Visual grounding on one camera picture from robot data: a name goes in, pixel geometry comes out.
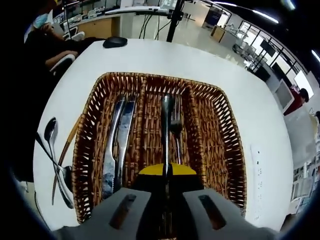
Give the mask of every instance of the cutlery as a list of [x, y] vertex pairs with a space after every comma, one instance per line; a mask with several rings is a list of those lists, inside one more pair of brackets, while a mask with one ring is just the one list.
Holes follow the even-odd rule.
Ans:
[[72, 167], [71, 166], [65, 166], [62, 167], [60, 165], [58, 165], [51, 157], [50, 153], [48, 153], [48, 150], [46, 149], [39, 133], [37, 132], [35, 135], [35, 140], [39, 143], [39, 145], [42, 147], [42, 149], [44, 150], [44, 152], [47, 154], [47, 156], [49, 157], [49, 159], [52, 161], [52, 163], [54, 165], [57, 166], [58, 170], [61, 170], [62, 174], [63, 174], [63, 179], [64, 182], [67, 186], [67, 188], [72, 192], [72, 180], [71, 180], [71, 172], [72, 172]]
[[49, 150], [50, 150], [51, 157], [52, 157], [51, 160], [53, 163], [55, 162], [55, 164], [53, 164], [53, 168], [54, 168], [54, 173], [57, 178], [58, 187], [59, 187], [60, 193], [62, 195], [62, 198], [63, 198], [65, 204], [67, 205], [67, 207], [70, 209], [73, 209], [74, 204], [73, 204], [70, 196], [68, 195], [66, 183], [61, 180], [61, 178], [58, 174], [57, 167], [55, 167], [55, 165], [58, 165], [56, 162], [56, 156], [55, 156], [55, 150], [54, 150], [54, 144], [56, 141], [57, 134], [58, 134], [58, 122], [57, 122], [56, 118], [53, 117], [45, 127], [44, 139], [47, 141], [47, 143], [49, 145]]
[[182, 164], [181, 143], [180, 143], [180, 134], [182, 131], [182, 121], [180, 119], [180, 96], [175, 97], [173, 112], [174, 113], [172, 113], [172, 116], [171, 116], [170, 131], [172, 132], [175, 139], [178, 164]]
[[[68, 151], [68, 148], [69, 148], [72, 140], [74, 139], [74, 137], [75, 137], [75, 135], [77, 133], [80, 120], [81, 120], [81, 115], [77, 119], [76, 123], [73, 125], [73, 128], [72, 128], [71, 132], [69, 133], [69, 136], [68, 136], [68, 138], [67, 138], [67, 140], [66, 140], [66, 142], [64, 144], [64, 147], [62, 149], [62, 152], [61, 152], [61, 155], [60, 155], [60, 158], [59, 158], [59, 162], [58, 162], [58, 165], [60, 165], [60, 166], [62, 165], [62, 163], [63, 163], [63, 161], [65, 159], [66, 153]], [[64, 179], [64, 181], [66, 183], [66, 186], [70, 190], [70, 192], [72, 192], [73, 191], [73, 189], [72, 189], [72, 177], [71, 177], [72, 166], [66, 166], [65, 168], [67, 168], [66, 169], [67, 170], [66, 174], [69, 176], [68, 178], [70, 180]], [[52, 202], [54, 202], [54, 200], [55, 200], [56, 185], [57, 185], [57, 177], [54, 176], [53, 187], [52, 187]]]
[[163, 146], [163, 174], [168, 177], [169, 170], [169, 127], [173, 110], [173, 98], [166, 94], [161, 103], [161, 143]]
[[122, 112], [121, 121], [118, 127], [117, 141], [119, 146], [119, 155], [117, 161], [117, 170], [115, 178], [115, 191], [118, 191], [123, 185], [123, 169], [128, 147], [128, 139], [130, 134], [131, 123], [134, 116], [136, 96], [131, 95], [125, 104]]
[[103, 169], [102, 169], [102, 198], [106, 199], [114, 192], [114, 181], [116, 175], [116, 160], [113, 156], [113, 145], [117, 133], [118, 124], [122, 111], [126, 104], [126, 97], [119, 97], [115, 104], [114, 113], [110, 125], [109, 135], [107, 137]]
[[171, 115], [173, 110], [174, 100], [169, 95], [166, 94], [161, 101], [161, 143], [163, 146], [163, 172], [162, 175], [165, 179], [165, 204], [162, 210], [162, 225], [160, 228], [163, 228], [164, 235], [167, 236], [171, 232], [172, 226], [172, 212], [170, 209], [170, 196], [169, 196], [169, 140], [170, 140], [170, 123]]

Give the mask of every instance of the wooden cabinet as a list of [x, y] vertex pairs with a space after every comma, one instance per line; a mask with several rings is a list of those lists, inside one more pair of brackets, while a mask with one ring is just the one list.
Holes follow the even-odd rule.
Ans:
[[81, 23], [78, 25], [78, 32], [84, 32], [86, 38], [106, 39], [112, 36], [119, 36], [120, 17], [109, 17]]
[[225, 35], [226, 31], [215, 25], [212, 29], [212, 32], [211, 32], [211, 37], [216, 40], [218, 43], [220, 43], [221, 39], [223, 38], [223, 36]]

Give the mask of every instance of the person in red shirt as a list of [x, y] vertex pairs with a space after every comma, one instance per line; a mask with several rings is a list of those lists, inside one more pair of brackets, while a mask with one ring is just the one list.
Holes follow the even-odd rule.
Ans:
[[304, 103], [309, 102], [309, 94], [305, 88], [301, 88], [299, 93], [292, 88], [290, 88], [290, 91], [294, 97], [294, 101], [291, 103], [289, 108], [284, 112], [285, 116], [297, 110], [298, 108], [300, 108]]

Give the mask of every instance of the wicker basket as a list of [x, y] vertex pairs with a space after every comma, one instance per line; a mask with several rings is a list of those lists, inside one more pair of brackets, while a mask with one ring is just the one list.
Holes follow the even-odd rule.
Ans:
[[[103, 159], [119, 94], [137, 95], [123, 174], [124, 186], [130, 188], [140, 170], [162, 162], [160, 115], [165, 93], [181, 99], [183, 164], [194, 169], [206, 187], [214, 188], [245, 210], [244, 154], [224, 92], [187, 79], [111, 72], [96, 81], [75, 139], [72, 188], [79, 223], [88, 219], [92, 208], [102, 201]], [[172, 134], [170, 142], [170, 158], [177, 163]], [[117, 144], [113, 155], [118, 155]]]

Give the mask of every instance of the table knife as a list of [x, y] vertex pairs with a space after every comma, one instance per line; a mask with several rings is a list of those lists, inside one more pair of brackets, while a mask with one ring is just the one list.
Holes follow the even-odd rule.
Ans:
[[116, 138], [117, 128], [121, 114], [126, 104], [126, 97], [119, 97], [115, 104], [113, 117], [110, 125], [109, 135], [105, 146], [102, 169], [102, 198], [106, 199], [114, 192], [114, 181], [116, 175], [116, 161], [113, 156], [113, 146]]
[[127, 153], [128, 139], [130, 134], [131, 123], [134, 116], [136, 99], [137, 98], [134, 95], [128, 97], [118, 127], [117, 141], [119, 146], [119, 156], [117, 161], [114, 192], [118, 191], [123, 185], [124, 162]]

